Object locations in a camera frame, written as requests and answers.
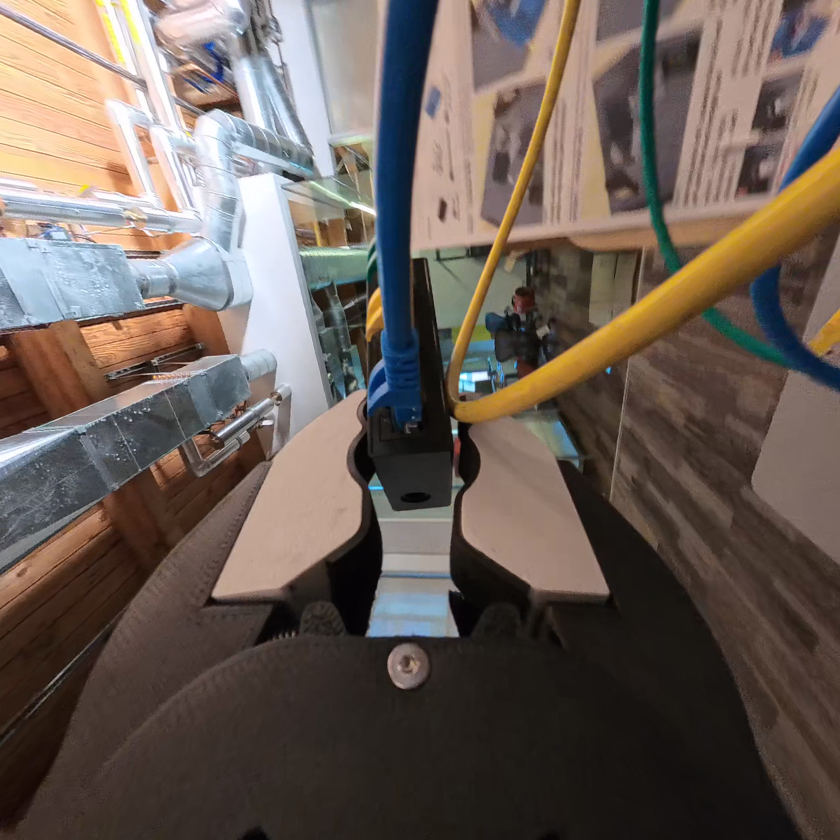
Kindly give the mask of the printed instruction poster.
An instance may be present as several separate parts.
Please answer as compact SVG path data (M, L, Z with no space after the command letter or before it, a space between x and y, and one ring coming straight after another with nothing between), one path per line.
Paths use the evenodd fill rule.
M412 245L488 245L537 121L562 2L439 2L416 147ZM644 2L581 2L510 239L648 226ZM838 2L664 1L652 103L668 221L756 209L838 88Z

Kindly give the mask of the silver rectangular air duct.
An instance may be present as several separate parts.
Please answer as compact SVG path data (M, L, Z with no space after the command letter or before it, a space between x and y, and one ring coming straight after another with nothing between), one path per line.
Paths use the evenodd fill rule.
M144 310L124 250L117 245L37 238L1 241L1 330Z
M185 441L225 420L272 373L272 353L208 356L1 445L6 571Z

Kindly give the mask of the silver pipe cluster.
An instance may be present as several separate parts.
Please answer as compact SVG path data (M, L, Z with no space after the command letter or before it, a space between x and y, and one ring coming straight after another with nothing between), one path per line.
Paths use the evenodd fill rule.
M148 163L143 156L136 130L141 128L148 132L155 155L164 170L171 193L177 202L178 210L171 211L157 203L153 192L144 192L141 196L105 192L69 198L68 196L41 192L35 185L27 182L11 181L2 182L2 221L12 220L58 225L91 224L105 228L138 228L152 234L188 235L186 241L189 241L198 232L200 225L199 212L202 205L194 167L183 156L183 153L193 147L193 135L188 138L177 134L152 121L140 110L120 101L109 101L108 108L111 115L116 119L122 137L128 145L130 161L139 166L141 175L147 175L149 172ZM237 174L241 175L241 179L244 177L244 163L245 161L236 161ZM242 306L222 311L210 311L178 302L196 310L225 312L242 308L251 303L252 300L253 297L250 302Z

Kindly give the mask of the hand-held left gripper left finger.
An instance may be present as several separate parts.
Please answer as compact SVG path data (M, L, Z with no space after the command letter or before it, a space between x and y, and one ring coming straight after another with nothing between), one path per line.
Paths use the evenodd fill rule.
M318 416L273 458L211 593L225 605L273 604L300 619L330 602L366 635L382 574L369 489L366 393Z

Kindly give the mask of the silver round air duct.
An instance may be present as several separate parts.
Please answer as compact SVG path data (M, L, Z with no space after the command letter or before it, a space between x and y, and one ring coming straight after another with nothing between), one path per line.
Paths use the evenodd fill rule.
M238 57L234 76L244 83L244 111L259 116L259 123L217 109L196 121L192 148L183 156L198 179L199 229L163 257L129 262L144 299L170 297L216 312L250 302L253 284L242 246L246 212L236 161L294 182L319 174L308 136L270 57L265 52Z

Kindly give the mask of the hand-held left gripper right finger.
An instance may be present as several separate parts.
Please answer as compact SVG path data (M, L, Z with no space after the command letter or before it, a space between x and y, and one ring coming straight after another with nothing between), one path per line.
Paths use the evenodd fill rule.
M449 549L452 582L469 608L511 606L533 629L555 606L605 606L611 591L559 460L525 423L458 426Z

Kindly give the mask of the black ethernet switch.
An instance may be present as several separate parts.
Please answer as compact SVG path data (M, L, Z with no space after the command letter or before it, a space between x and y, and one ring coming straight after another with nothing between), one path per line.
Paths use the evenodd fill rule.
M438 337L434 294L426 258L413 260L413 315L419 350L423 413L407 430L393 411L372 406L385 383L371 368L367 407L367 443L375 474L396 511L446 508L452 498L454 439L445 391L445 371Z

